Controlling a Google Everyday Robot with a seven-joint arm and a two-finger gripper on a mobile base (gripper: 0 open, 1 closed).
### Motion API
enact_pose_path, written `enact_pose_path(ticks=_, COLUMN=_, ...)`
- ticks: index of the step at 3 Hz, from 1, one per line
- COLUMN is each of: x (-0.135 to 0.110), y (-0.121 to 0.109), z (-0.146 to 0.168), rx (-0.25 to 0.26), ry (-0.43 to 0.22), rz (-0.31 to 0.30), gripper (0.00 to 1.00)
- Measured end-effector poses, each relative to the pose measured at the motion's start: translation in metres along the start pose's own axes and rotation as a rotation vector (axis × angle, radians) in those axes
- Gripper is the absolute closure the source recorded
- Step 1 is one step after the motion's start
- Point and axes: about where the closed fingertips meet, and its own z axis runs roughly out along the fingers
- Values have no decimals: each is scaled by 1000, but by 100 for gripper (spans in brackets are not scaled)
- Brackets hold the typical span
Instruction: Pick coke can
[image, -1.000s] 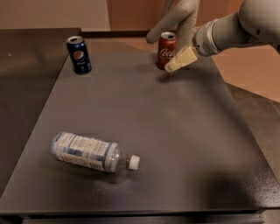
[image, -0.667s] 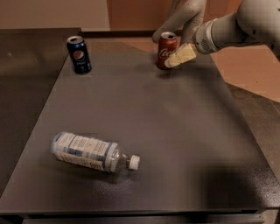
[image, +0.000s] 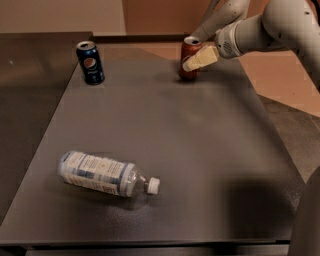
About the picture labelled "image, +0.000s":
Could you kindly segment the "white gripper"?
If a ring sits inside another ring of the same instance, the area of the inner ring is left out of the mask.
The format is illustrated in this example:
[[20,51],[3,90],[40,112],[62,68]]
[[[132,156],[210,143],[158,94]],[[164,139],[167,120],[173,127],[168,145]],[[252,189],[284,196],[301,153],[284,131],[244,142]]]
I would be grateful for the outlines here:
[[182,64],[186,72],[211,65],[218,61],[219,55],[225,59],[232,59],[242,55],[236,42],[238,22],[231,23],[216,32],[215,45],[206,45],[194,55],[188,57]]

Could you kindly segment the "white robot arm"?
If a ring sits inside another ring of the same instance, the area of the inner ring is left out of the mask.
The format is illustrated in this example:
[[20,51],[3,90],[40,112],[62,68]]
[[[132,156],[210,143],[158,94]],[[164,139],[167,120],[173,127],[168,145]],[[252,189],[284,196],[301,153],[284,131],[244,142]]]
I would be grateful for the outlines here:
[[247,15],[251,0],[211,0],[200,26],[183,41],[180,76],[253,51],[289,49],[313,84],[320,86],[320,25],[316,0],[269,0],[262,13]]

